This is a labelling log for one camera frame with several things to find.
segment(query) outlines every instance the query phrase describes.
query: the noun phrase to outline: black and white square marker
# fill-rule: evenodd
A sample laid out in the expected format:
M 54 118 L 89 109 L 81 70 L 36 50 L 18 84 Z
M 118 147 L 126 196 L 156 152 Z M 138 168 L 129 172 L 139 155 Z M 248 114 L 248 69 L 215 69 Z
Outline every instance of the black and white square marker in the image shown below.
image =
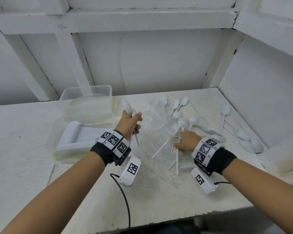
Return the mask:
M 200 152 L 197 153 L 197 155 L 195 156 L 195 159 L 197 161 L 199 161 L 200 163 L 203 163 L 204 159 L 205 159 L 205 155 L 201 154 Z
M 217 144 L 217 142 L 213 141 L 212 139 L 208 139 L 205 143 L 209 144 L 212 147 L 214 147 Z
M 195 179 L 196 179 L 196 181 L 197 181 L 200 185 L 202 185 L 202 184 L 204 183 L 204 180 L 203 180 L 203 178 L 202 178 L 200 175 L 197 175 L 197 176 L 195 177 Z
M 103 138 L 103 139 L 107 139 L 112 133 L 110 132 L 105 132 L 103 135 L 101 135 L 100 137 Z
M 127 148 L 128 148 L 128 147 L 127 147 L 123 142 L 121 142 L 121 143 L 117 146 L 118 151 L 121 152 L 121 153 L 125 153 L 125 151 L 126 151 Z
M 136 165 L 133 164 L 133 163 L 130 163 L 129 168 L 128 168 L 127 171 L 130 172 L 131 174 L 135 175 L 137 169 L 138 169 L 138 166 L 136 166 Z
M 117 142 L 119 141 L 119 138 L 117 138 L 116 136 L 112 135 L 107 141 L 110 142 L 112 145 L 116 145 Z
M 201 151 L 203 154 L 207 155 L 208 151 L 211 149 L 211 147 L 209 147 L 206 144 L 203 144 L 200 148 L 199 151 Z

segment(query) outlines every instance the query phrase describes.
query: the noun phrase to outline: black wristband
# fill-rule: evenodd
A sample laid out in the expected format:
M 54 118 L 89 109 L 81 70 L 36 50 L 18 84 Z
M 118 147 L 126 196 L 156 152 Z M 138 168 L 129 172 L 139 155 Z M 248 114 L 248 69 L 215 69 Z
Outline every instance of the black wristband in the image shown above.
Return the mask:
M 112 163 L 114 161 L 113 156 L 114 153 L 112 150 L 105 147 L 104 144 L 96 143 L 90 151 L 93 151 L 97 153 L 103 160 L 105 166 L 107 166 L 109 163 Z
M 222 148 L 219 148 L 214 153 L 213 157 L 211 157 L 211 160 L 209 161 L 207 165 L 207 170 L 212 172 L 217 172 L 220 175 L 222 175 L 222 171 L 229 166 L 229 164 L 237 158 L 233 153 L 230 151 Z

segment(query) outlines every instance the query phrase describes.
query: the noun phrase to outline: person's right hand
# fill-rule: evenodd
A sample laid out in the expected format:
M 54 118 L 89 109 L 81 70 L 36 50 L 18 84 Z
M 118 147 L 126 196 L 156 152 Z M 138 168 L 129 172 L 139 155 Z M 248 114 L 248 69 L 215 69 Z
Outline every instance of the person's right hand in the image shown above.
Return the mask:
M 202 137 L 193 131 L 185 130 L 181 133 L 181 140 L 175 144 L 177 149 L 193 152 Z

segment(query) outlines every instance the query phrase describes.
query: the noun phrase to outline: plastic bin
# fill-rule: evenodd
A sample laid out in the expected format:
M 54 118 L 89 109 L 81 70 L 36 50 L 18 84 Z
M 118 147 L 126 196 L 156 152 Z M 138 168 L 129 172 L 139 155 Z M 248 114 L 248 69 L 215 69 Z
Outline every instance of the plastic bin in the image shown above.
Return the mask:
M 110 85 L 72 87 L 63 91 L 59 108 L 64 115 L 91 115 L 95 112 L 112 112 L 113 99 Z
M 63 162 L 75 162 L 82 158 L 86 153 L 82 151 L 78 154 L 54 154 L 54 151 L 59 143 L 59 140 L 62 136 L 66 125 L 69 122 L 78 121 L 85 125 L 93 126 L 105 126 L 105 127 L 116 127 L 116 120 L 112 112 L 97 112 L 90 116 L 87 115 L 73 115 L 73 116 L 63 116 L 54 121 L 51 127 L 51 131 L 48 137 L 48 140 L 45 144 L 47 151 L 52 153 L 53 157 L 56 160 L 62 160 Z

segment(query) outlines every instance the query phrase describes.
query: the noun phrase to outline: table surface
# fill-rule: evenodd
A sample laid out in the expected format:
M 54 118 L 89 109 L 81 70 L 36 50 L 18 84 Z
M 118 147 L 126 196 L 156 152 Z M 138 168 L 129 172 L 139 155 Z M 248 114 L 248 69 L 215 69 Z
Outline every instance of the table surface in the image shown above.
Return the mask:
M 124 98 L 137 111 L 143 111 L 149 100 L 161 95 L 163 93 L 137 94 Z M 210 127 L 219 127 L 219 105 L 229 104 L 217 88 L 166 92 L 166 95 L 168 101 L 187 96 Z M 113 103 L 115 117 L 120 118 L 121 97 L 114 96 Z M 189 104 L 181 107 L 180 111 L 186 118 L 195 115 Z M 231 123 L 236 123 L 234 115 L 239 117 L 231 107 L 227 117 Z M 0 106 L 0 231 L 47 184 L 72 166 L 54 161 L 44 148 L 52 123 L 60 116 L 56 101 Z M 255 154 L 245 151 L 227 130 L 223 134 L 227 138 L 225 147 L 228 150 L 264 170 Z M 125 201 L 110 173 L 120 174 L 120 168 L 106 167 L 63 233 L 100 233 L 128 227 Z M 212 176 L 225 181 L 219 174 L 213 173 Z M 146 166 L 141 166 L 134 185 L 124 188 L 132 227 L 251 206 L 228 184 L 221 184 L 215 192 L 206 195 L 190 172 L 181 172 L 174 181 L 177 188 Z

